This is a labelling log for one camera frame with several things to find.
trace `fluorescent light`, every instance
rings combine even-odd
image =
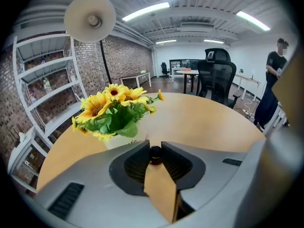
[[[156,42],[156,44],[167,43],[167,42],[175,42],[175,41],[176,40],[164,40],[164,41]]]
[[[270,28],[268,26],[266,26],[261,21],[257,20],[256,18],[252,17],[249,14],[246,14],[246,13],[240,11],[240,12],[237,13],[237,15],[244,18],[244,19],[247,19],[251,23],[254,23],[255,25],[259,26],[264,31],[270,30]]]
[[[219,43],[219,44],[224,44],[223,41],[219,41],[219,40],[204,40],[205,42],[214,42],[214,43]]]
[[[138,11],[124,17],[123,20],[124,21],[129,21],[129,20],[131,20],[131,19],[133,19],[137,16],[140,16],[142,14],[150,13],[150,12],[155,11],[155,10],[160,10],[160,9],[169,8],[169,7],[170,7],[169,3],[163,2],[163,3],[160,3],[160,4],[156,4],[156,5],[149,6],[147,8],[138,10]]]

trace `brick wall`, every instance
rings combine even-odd
[[[150,49],[114,36],[107,36],[103,40],[103,46],[106,63],[114,84],[120,84],[120,77],[142,70],[149,71],[151,77],[154,76]],[[144,81],[145,79],[139,78],[140,84]],[[124,80],[123,83],[130,88],[136,87],[135,79]]]
[[[109,84],[100,43],[82,43],[76,40],[74,40],[74,42],[78,69],[86,93],[87,95],[94,95],[98,90],[104,90]],[[152,72],[151,50],[128,40],[112,36],[105,38],[103,43],[107,65],[113,83],[120,83],[119,77],[130,73],[140,72],[141,70]],[[68,48],[69,42],[66,46],[67,54],[69,53]],[[44,56],[44,59],[45,61],[49,61],[62,56],[62,53],[55,53]],[[41,58],[37,58],[28,62],[25,68],[29,69],[40,63]],[[65,70],[49,75],[48,79],[53,90],[68,83]],[[128,86],[133,87],[136,86],[136,84],[131,80]],[[37,98],[44,96],[43,79],[31,84],[29,90],[34,90]],[[80,97],[83,97],[80,86],[76,86],[75,91]],[[37,112],[42,120],[47,123],[55,115],[75,102],[76,99],[73,90],[70,88],[41,104],[37,108]],[[17,94],[12,66],[12,46],[2,52],[0,58],[0,108],[0,153],[5,165],[7,165],[10,153],[14,148],[14,141],[10,135],[10,131],[14,128],[19,132],[16,124],[19,124],[25,132],[32,126]],[[58,138],[70,125],[71,120],[69,119],[54,132],[54,136]],[[23,169],[19,170],[19,176],[27,182],[29,182],[32,177]]]

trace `ceiling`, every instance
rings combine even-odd
[[[22,37],[62,28],[65,9],[73,0],[32,0],[16,20],[13,32]],[[195,41],[222,40],[228,44],[239,40],[246,31],[263,33],[262,29],[236,16],[240,10],[272,28],[285,16],[274,0],[110,0],[116,10],[115,33],[125,34],[146,46],[156,41],[175,38]],[[122,18],[145,7],[169,2],[170,8],[142,15],[128,22]],[[180,30],[181,22],[197,21],[214,25],[209,32]]]

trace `sunflower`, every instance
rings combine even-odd
[[[112,138],[114,135],[116,135],[116,133],[109,133],[109,134],[105,134],[105,133],[100,133],[100,132],[94,132],[93,136],[97,137],[99,141],[106,141],[109,142],[110,138]]]
[[[87,134],[87,129],[85,129],[85,128],[79,126],[77,120],[76,120],[74,117],[72,117],[72,128],[73,128],[73,132],[75,132],[75,130],[79,130],[79,131],[81,131],[84,135]]]
[[[156,106],[150,107],[148,104],[145,104],[144,108],[146,108],[150,112],[150,114],[156,113]]]
[[[108,101],[105,93],[97,92],[96,95],[91,95],[86,100],[82,100],[81,106],[85,109],[76,121],[85,123],[88,120],[93,120],[101,116],[109,108],[111,101]]]
[[[125,99],[125,86],[124,85],[118,85],[118,84],[111,84],[109,87],[106,87],[104,89],[105,94],[107,97],[109,97],[112,101],[124,101]]]
[[[76,121],[75,117],[72,117],[72,128],[73,128],[73,132],[75,132],[75,130],[78,127],[78,122]]]
[[[161,92],[161,89],[158,90],[157,98],[159,98],[159,99],[162,100],[162,101],[165,100],[165,97],[163,96],[163,94],[162,94],[162,92]]]
[[[130,103],[144,103],[146,104],[149,101],[148,97],[140,97],[142,94],[146,93],[146,90],[143,90],[143,87],[137,89],[130,89],[129,92],[125,92],[125,101],[122,101],[123,106],[127,106]]]

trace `person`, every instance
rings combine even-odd
[[[255,120],[253,122],[255,126],[259,124],[262,131],[265,129],[265,125],[270,121],[277,108],[278,100],[271,88],[280,78],[282,69],[287,62],[284,55],[287,54],[288,46],[288,42],[280,38],[277,41],[277,51],[270,52],[267,58],[267,85],[261,102],[256,108]]]

